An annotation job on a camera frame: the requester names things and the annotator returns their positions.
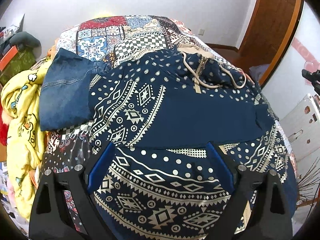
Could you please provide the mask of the navy patterned hooded garment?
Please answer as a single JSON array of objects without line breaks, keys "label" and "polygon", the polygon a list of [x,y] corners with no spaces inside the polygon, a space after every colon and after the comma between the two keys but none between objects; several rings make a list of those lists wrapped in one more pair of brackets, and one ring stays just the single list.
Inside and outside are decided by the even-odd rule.
[{"label": "navy patterned hooded garment", "polygon": [[209,162],[218,144],[236,164],[275,170],[294,214],[295,172],[260,88],[216,58],[177,48],[92,77],[90,144],[114,156],[93,200],[116,239],[203,239],[231,193]]}]

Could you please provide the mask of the clutter pile of clothes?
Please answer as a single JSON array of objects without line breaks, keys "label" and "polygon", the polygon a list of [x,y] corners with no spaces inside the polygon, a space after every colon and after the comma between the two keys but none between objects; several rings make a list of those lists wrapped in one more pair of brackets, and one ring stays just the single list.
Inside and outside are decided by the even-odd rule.
[{"label": "clutter pile of clothes", "polygon": [[12,36],[14,36],[16,33],[18,33],[19,31],[22,30],[22,25],[23,25],[23,21],[24,21],[24,16],[25,14],[19,14],[18,16],[16,16],[13,20],[11,25],[9,25],[8,27],[5,27],[2,31],[1,31],[1,40],[0,40],[0,44],[3,44],[5,41],[7,41],[9,38],[11,38]]}]

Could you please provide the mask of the yellow cartoon blanket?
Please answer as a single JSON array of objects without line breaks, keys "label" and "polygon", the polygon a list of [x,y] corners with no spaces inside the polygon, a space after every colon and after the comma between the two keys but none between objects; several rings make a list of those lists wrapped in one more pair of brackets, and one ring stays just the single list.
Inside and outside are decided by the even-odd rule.
[{"label": "yellow cartoon blanket", "polygon": [[10,117],[7,136],[7,169],[14,188],[15,204],[20,215],[30,219],[36,187],[30,172],[41,165],[46,132],[40,129],[40,92],[51,62],[37,70],[24,70],[13,76],[1,91],[4,113]]}]

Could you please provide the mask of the wooden wardrobe with door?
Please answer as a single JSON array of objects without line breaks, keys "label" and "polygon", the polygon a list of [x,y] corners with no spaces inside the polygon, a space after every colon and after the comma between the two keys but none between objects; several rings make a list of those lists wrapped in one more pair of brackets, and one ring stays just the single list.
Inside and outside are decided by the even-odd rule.
[{"label": "wooden wardrobe with door", "polygon": [[251,67],[268,65],[259,79],[264,85],[292,41],[303,3],[303,0],[256,0],[234,65],[245,72]]}]

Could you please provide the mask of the folded blue denim jeans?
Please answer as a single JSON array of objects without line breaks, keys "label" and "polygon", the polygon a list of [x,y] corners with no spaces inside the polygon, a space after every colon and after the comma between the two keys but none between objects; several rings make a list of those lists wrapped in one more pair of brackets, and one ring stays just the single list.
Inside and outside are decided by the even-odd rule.
[{"label": "folded blue denim jeans", "polygon": [[91,119],[89,84],[97,74],[111,69],[104,61],[91,61],[59,49],[44,77],[40,92],[39,119],[42,131],[78,126]]}]

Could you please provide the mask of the orange box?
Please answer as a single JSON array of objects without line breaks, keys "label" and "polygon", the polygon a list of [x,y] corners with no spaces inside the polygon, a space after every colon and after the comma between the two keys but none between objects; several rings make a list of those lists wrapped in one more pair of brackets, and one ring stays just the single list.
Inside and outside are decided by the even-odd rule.
[{"label": "orange box", "polygon": [[18,53],[17,47],[11,47],[8,52],[2,57],[0,61],[0,71],[3,71],[7,64],[13,59],[13,57]]}]

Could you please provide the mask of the patchwork bed cover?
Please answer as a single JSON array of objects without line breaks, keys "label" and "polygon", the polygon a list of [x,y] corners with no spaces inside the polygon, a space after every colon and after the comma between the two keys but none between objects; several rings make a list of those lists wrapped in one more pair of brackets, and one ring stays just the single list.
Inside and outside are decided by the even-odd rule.
[{"label": "patchwork bed cover", "polygon": [[[97,18],[80,24],[77,29],[65,31],[58,45],[58,51],[63,48],[91,61],[107,62],[111,69],[154,51],[177,48],[186,53],[201,54],[205,58],[214,57],[220,63],[239,70],[246,80],[257,84],[243,70],[216,55],[188,31],[182,31],[175,22],[161,16]],[[55,172],[65,172],[74,168],[81,160],[86,161],[91,155],[98,153],[92,151],[90,144],[92,118],[83,124],[89,126],[89,134],[86,137],[89,152],[73,154],[67,151],[62,160],[51,160],[49,166]]]}]

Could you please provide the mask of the dark grey cushion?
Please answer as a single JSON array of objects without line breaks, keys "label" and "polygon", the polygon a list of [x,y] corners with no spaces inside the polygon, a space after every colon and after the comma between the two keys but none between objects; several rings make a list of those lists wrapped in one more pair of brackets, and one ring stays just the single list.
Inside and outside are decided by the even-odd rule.
[{"label": "dark grey cushion", "polygon": [[11,46],[19,46],[22,44],[30,48],[37,48],[41,45],[41,42],[37,38],[25,31],[13,35],[9,43]]}]

